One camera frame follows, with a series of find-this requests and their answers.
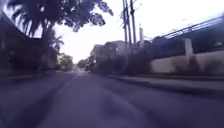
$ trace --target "sidewalk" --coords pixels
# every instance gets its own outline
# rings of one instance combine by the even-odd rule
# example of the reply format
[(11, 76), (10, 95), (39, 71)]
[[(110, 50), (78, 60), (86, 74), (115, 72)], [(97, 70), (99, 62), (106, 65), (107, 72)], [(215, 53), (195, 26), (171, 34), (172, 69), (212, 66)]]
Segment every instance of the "sidewalk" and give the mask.
[(110, 77), (119, 81), (166, 91), (178, 91), (184, 93), (224, 94), (224, 81), (191, 81), (180, 79), (175, 80), (128, 76)]
[(0, 77), (0, 86), (2, 84), (11, 84), (11, 83), (15, 83), (18, 81), (39, 78), (39, 77), (43, 77), (43, 76), (46, 76), (46, 75), (49, 75), (52, 73), (54, 73), (54, 71), (44, 71), (44, 72), (39, 72), (39, 73), (35, 73), (35, 74), (1, 76)]

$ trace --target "street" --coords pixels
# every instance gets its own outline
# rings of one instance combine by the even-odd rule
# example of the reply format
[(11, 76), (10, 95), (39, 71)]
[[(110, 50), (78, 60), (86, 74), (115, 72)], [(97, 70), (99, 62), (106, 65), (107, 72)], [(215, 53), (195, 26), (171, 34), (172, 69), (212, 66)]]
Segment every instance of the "street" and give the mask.
[(0, 91), (5, 128), (224, 127), (222, 100), (104, 76), (57, 72), (18, 86)]

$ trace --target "building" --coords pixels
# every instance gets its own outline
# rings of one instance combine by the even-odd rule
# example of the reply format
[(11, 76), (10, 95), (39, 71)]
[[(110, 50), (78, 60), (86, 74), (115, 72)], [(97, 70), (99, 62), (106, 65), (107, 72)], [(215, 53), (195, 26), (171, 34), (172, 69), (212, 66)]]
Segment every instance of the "building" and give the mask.
[(3, 12), (0, 17), (0, 72), (12, 69), (33, 69), (37, 66), (52, 67), (51, 52), (47, 43), (40, 38), (30, 38), (21, 32)]

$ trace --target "white wall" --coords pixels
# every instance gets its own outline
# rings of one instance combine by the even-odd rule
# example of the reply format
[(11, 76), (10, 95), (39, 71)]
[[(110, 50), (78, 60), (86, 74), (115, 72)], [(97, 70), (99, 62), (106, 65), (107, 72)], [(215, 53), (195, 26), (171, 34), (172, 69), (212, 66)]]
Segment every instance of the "white wall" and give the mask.
[[(216, 61), (219, 62), (219, 64), (215, 66), (212, 74), (224, 74), (224, 51), (195, 54), (195, 57), (201, 70), (203, 70), (210, 62)], [(163, 59), (156, 59), (150, 63), (152, 73), (175, 72), (175, 65), (183, 69), (187, 68), (187, 58), (185, 56), (174, 56)]]

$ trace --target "palm tree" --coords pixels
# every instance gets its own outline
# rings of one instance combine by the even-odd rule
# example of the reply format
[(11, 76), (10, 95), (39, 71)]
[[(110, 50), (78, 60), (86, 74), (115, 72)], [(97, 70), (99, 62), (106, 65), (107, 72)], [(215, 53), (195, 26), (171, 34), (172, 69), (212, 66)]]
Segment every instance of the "palm tree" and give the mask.
[(103, 12), (113, 15), (112, 10), (102, 0), (10, 0), (8, 8), (15, 10), (12, 19), (16, 20), (19, 17), (18, 24), (22, 23), (24, 33), (33, 36), (41, 25), (44, 37), (55, 23), (65, 22), (65, 25), (76, 28), (86, 23), (104, 25), (102, 15), (92, 12), (95, 5)]
[(56, 50), (57, 53), (59, 53), (61, 46), (64, 45), (64, 42), (61, 39), (62, 39), (62, 36), (56, 37), (56, 33), (54, 29), (48, 32), (47, 42), (50, 47)]

